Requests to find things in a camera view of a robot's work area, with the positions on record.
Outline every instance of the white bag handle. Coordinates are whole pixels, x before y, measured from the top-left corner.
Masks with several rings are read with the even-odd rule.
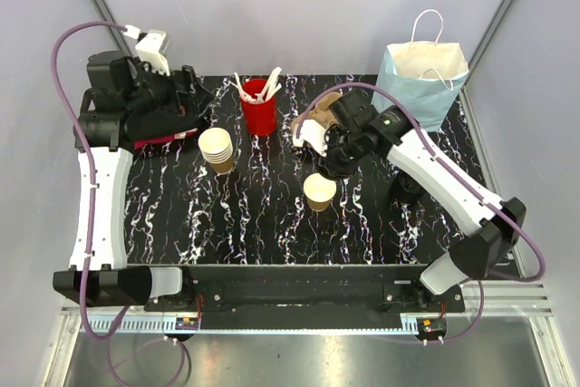
[[[420,13],[419,16],[415,19],[415,24],[413,25],[413,33],[411,34],[411,43],[413,41],[415,41],[415,30],[417,30],[417,23],[419,22],[419,19],[421,17],[423,17],[427,13],[435,13],[441,19],[441,28],[439,30],[439,34],[437,35],[437,39],[435,40],[435,44],[437,44],[439,42],[439,39],[441,37],[441,34],[443,33],[443,16],[436,9],[426,9],[425,11],[423,11],[422,13]]]
[[[441,79],[443,84],[445,85],[445,88],[447,88],[450,91],[453,91],[453,81],[451,79],[448,79],[449,83],[451,83],[451,88],[449,86],[447,86],[447,84],[443,80],[443,76],[441,76],[441,74],[437,71],[436,68],[429,68],[429,70],[426,70],[425,72],[423,72],[423,74],[421,76],[419,76],[419,78],[422,79],[426,72],[435,72],[439,76],[439,78]]]

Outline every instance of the shopping bag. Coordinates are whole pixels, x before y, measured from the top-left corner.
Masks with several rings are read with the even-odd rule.
[[[414,41],[417,23],[427,13],[440,17],[439,34],[435,41]],[[441,14],[423,11],[408,43],[387,45],[377,79],[377,86],[401,102],[426,131],[440,128],[469,73],[459,43],[440,43],[442,32]],[[372,105],[381,112],[392,103],[376,92]]]

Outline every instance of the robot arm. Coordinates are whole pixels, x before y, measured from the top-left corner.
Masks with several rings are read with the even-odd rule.
[[[428,145],[436,153],[431,156],[399,109],[391,106],[378,113],[360,92],[353,91],[333,103],[330,110],[339,127],[324,134],[324,155],[319,153],[318,162],[321,174],[329,179],[348,177],[362,157],[371,153],[385,156],[438,200],[466,235],[421,274],[420,281],[429,292],[441,295],[467,279],[485,278],[517,242],[514,231],[485,204],[502,210],[521,226],[526,213],[521,201],[517,198],[504,201],[485,189],[428,139]],[[314,130],[305,133],[303,139],[307,142],[321,141]],[[484,201],[477,200],[436,158],[444,160]]]
[[[127,268],[123,236],[127,177],[136,141],[180,137],[208,125],[213,100],[193,68],[169,69],[163,55],[165,33],[142,34],[130,28],[128,34],[139,39],[135,46],[139,57],[121,52],[91,56],[87,65],[91,88],[84,94],[79,116],[97,171],[88,306],[144,305],[151,298],[181,290],[178,267]],[[88,157],[78,138],[76,148],[82,175],[79,226],[69,270],[54,273],[53,288],[78,303],[93,186]]]

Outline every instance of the red cup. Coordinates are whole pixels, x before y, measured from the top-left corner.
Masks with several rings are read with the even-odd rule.
[[[252,79],[242,85],[242,89],[254,98],[266,86],[266,79]],[[246,127],[252,135],[266,136],[276,130],[276,95],[264,103],[248,103],[242,97],[242,111],[246,118]]]

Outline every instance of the black table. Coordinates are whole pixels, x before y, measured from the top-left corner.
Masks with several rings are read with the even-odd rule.
[[[314,172],[314,152],[292,148],[291,121],[322,90],[341,82],[375,83],[376,76],[281,77],[278,129],[269,137],[248,134],[231,77],[202,80],[217,96],[212,124],[229,131],[236,167],[216,175],[195,137],[139,151],[125,209],[130,263],[429,263],[463,238],[429,194],[413,208],[389,202],[398,170],[374,156],[339,184],[327,210],[316,213],[307,206],[302,183]],[[459,100],[431,137],[484,183]],[[511,257],[504,266],[516,270]]]

